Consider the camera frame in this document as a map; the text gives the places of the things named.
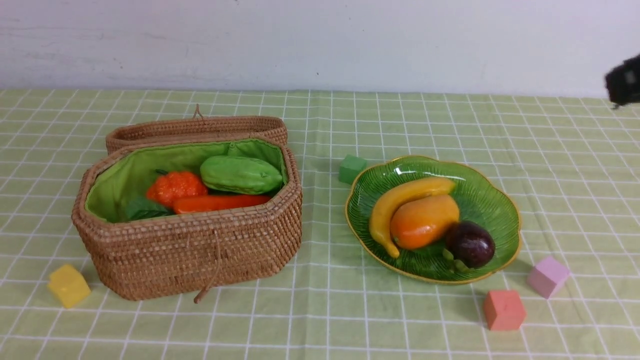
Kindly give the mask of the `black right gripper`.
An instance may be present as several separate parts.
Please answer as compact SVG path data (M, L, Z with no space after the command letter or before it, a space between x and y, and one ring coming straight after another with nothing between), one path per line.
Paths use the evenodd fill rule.
M613 109L640 103L640 55L626 59L605 75L605 88Z

